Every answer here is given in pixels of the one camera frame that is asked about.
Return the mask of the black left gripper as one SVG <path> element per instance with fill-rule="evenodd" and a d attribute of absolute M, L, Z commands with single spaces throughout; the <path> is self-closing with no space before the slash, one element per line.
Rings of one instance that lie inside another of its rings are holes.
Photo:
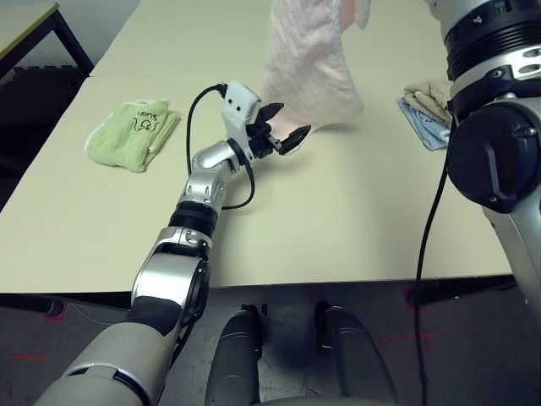
<path fill-rule="evenodd" d="M 273 102 L 259 109 L 257 123 L 248 124 L 246 133 L 249 138 L 249 148 L 254 158 L 263 159 L 273 151 L 285 156 L 295 150 L 308 136 L 311 126 L 306 125 L 293 130 L 281 142 L 271 134 L 271 126 L 267 123 L 282 110 L 280 102 Z"/>

